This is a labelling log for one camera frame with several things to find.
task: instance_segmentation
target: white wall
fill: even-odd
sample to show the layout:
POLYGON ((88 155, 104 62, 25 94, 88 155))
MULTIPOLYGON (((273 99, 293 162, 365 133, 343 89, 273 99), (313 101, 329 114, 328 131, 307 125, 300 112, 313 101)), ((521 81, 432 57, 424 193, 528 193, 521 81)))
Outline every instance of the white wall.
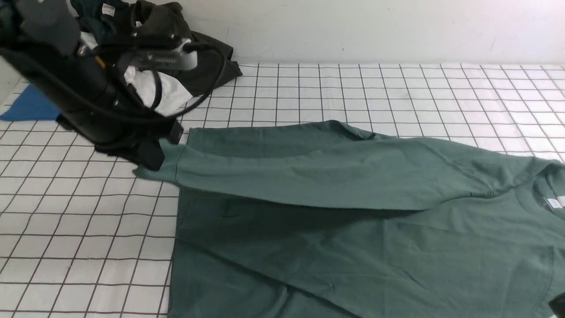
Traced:
POLYGON ((562 0, 177 1, 239 61, 565 62, 562 0))

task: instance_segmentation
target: clothing pile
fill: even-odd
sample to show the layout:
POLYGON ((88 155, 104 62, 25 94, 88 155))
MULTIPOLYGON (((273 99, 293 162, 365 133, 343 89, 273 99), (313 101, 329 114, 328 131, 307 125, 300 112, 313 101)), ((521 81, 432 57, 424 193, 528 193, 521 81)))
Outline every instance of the clothing pile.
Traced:
MULTIPOLYGON (((89 39, 91 48, 106 41, 113 34, 176 35, 189 38, 192 42, 213 44, 228 59, 216 87, 242 75, 237 62, 231 60, 233 48, 212 37, 192 31, 182 15, 182 6, 177 2, 156 5, 146 0, 138 0, 130 5, 121 0, 71 0, 71 5, 77 12, 77 21, 84 31, 82 38, 88 38, 86 33, 92 34, 89 39)), ((219 68, 219 57, 214 52, 203 51, 198 52, 198 66, 193 70, 157 69, 163 83, 163 98, 156 111, 164 115, 173 113, 192 96, 203 94, 214 83, 219 68)), ((130 67, 124 77, 134 85, 145 105, 151 105, 155 95, 151 72, 130 67)))

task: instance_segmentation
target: black cable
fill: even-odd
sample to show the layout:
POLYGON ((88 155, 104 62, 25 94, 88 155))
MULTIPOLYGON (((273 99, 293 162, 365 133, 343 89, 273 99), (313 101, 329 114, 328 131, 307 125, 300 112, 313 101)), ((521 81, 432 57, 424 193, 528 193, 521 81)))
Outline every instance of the black cable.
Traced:
MULTIPOLYGON (((31 64, 35 64, 36 70, 38 72, 40 72, 44 77, 46 77, 49 81, 51 81, 55 85, 59 86, 62 90, 64 90, 66 93, 70 94, 72 97, 76 98, 78 101, 80 101, 80 103, 84 104, 86 107, 100 113, 101 115, 108 117, 108 118, 111 118, 111 119, 114 119, 116 121, 124 122, 124 123, 155 124, 155 123, 168 122, 171 119, 176 119, 176 118, 178 118, 178 117, 180 117, 184 114, 187 114, 188 112, 192 111, 193 109, 198 107, 200 104, 202 104, 204 102, 204 100, 206 100, 210 96, 210 94, 212 93, 214 88, 218 85, 218 82, 220 81, 221 75, 224 72, 225 65, 227 63, 227 59, 224 56, 224 54, 216 46, 213 46, 213 45, 208 44, 208 43, 193 43, 193 44, 185 45, 184 49, 187 51, 187 53, 190 53, 192 51, 197 51, 197 52, 198 51, 214 51, 221 60, 220 61, 220 68, 218 70, 218 73, 216 74, 216 78, 214 79, 214 82, 210 85, 210 87, 208 87, 208 89, 204 92, 204 94, 202 94, 202 96, 200 96, 200 98, 194 104, 188 106, 186 109, 184 109, 182 111, 179 111, 177 113, 174 113, 172 115, 165 116, 165 117, 162 117, 162 118, 129 117, 129 116, 121 115, 117 111, 108 110, 108 109, 105 109, 103 107, 100 107, 100 106, 96 105, 95 103, 85 99, 83 96, 81 96, 77 92, 75 92, 67 84, 62 82, 55 75, 51 74, 48 70, 44 69, 39 63, 37 63, 32 58, 29 58, 29 61, 30 61, 31 64)), ((0 53, 3 52, 3 51, 8 51, 8 50, 0 48, 0 53)))
POLYGON ((157 73, 154 66, 151 66, 151 73, 155 79, 155 98, 153 99, 153 104, 150 109, 155 110, 159 104, 161 104, 161 98, 163 97, 163 83, 161 82, 161 76, 157 73))

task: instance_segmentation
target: white fabric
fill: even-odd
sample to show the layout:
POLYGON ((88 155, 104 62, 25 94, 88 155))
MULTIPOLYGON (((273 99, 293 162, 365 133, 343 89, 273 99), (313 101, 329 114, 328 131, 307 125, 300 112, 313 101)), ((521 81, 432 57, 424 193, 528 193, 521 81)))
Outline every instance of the white fabric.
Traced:
MULTIPOLYGON (((98 44, 91 33, 81 32, 81 39, 91 49, 98 44)), ((162 98, 161 103, 155 111, 161 115, 170 115, 184 106, 192 95, 174 77, 158 72, 161 78, 162 98)), ((125 81, 132 84, 145 106, 150 107, 155 98, 155 79, 151 71, 141 72, 133 66, 129 66, 124 74, 125 81)))

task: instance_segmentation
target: shirt label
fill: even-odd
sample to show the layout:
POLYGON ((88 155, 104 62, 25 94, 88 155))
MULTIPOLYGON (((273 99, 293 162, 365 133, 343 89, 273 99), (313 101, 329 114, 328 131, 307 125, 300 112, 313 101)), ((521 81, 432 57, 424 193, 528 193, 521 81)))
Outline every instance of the shirt label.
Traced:
POLYGON ((116 8, 107 5, 107 4, 103 4, 102 5, 102 14, 107 14, 109 16, 114 16, 114 13, 116 13, 116 8))
POLYGON ((562 207, 565 207, 565 196, 558 196, 557 201, 561 204, 562 207))
POLYGON ((547 203, 549 203, 549 205, 551 205, 552 208, 554 209, 563 209, 563 207, 561 206, 561 203, 559 203, 559 201, 555 200, 555 199, 546 199, 547 203))

